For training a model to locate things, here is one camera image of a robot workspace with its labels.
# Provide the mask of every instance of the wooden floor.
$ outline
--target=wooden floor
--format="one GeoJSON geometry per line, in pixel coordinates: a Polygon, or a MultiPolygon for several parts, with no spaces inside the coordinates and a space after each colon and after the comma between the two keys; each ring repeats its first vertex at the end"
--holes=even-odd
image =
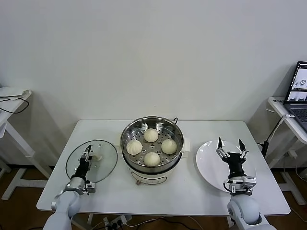
{"type": "MultiPolygon", "coordinates": [[[[4,193],[11,179],[16,174],[17,169],[13,169],[11,173],[5,174],[0,179],[0,196],[4,193]]],[[[283,179],[278,172],[273,173],[277,182],[283,183],[283,179]]],[[[290,172],[292,179],[301,191],[305,200],[307,200],[307,183],[300,180],[295,172],[290,172]]],[[[24,179],[45,179],[44,176],[36,169],[28,169],[24,175],[24,179]]],[[[0,225],[3,230],[28,230],[34,227],[43,227],[51,212],[39,211],[36,209],[36,203],[43,189],[39,188],[17,188],[8,201],[0,200],[0,225]]],[[[297,211],[305,220],[307,220],[307,206],[299,206],[294,200],[290,192],[284,192],[289,206],[297,211]]],[[[87,219],[88,215],[79,214],[81,218],[87,219]]],[[[114,219],[115,215],[94,215],[92,225],[103,221],[107,216],[109,219],[114,219]]],[[[134,216],[129,222],[130,225],[138,224],[142,221],[157,218],[149,216],[134,216]]],[[[170,221],[182,222],[188,227],[200,230],[199,226],[189,217],[169,217],[170,221]]],[[[228,228],[225,217],[195,217],[201,224],[204,230],[225,230],[228,228]]],[[[294,212],[287,216],[269,216],[268,221],[277,230],[300,230],[307,229],[307,223],[304,223],[294,212]]],[[[123,227],[124,230],[135,230],[136,227],[123,227]]],[[[138,230],[187,230],[180,224],[170,224],[163,220],[158,220],[152,223],[141,225],[138,230]]]]}

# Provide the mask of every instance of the laptop keyboard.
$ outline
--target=laptop keyboard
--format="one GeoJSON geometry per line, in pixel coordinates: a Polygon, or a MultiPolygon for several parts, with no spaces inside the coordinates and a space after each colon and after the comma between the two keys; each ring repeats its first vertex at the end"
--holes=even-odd
{"type": "Polygon", "coordinates": [[[307,122],[307,109],[291,109],[293,114],[300,119],[301,122],[307,122]]]}

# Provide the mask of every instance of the laptop screen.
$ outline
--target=laptop screen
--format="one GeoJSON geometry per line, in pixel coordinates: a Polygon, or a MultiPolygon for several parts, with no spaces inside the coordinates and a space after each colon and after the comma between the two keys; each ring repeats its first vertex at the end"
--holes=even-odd
{"type": "Polygon", "coordinates": [[[307,62],[297,63],[284,103],[307,103],[307,62]]]}

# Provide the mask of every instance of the laptop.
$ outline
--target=laptop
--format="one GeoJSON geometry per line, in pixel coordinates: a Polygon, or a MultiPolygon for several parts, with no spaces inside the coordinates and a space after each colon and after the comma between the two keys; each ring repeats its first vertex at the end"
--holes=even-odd
{"type": "Polygon", "coordinates": [[[307,62],[299,61],[283,103],[297,122],[307,130],[307,62]]]}

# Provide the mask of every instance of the white cloth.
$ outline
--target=white cloth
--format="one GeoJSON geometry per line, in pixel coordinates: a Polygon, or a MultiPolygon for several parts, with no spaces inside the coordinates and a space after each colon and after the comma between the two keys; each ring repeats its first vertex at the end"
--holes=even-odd
{"type": "Polygon", "coordinates": [[[0,88],[0,98],[8,98],[10,100],[16,100],[18,97],[22,97],[26,93],[29,93],[29,90],[18,89],[14,87],[0,88]]]}

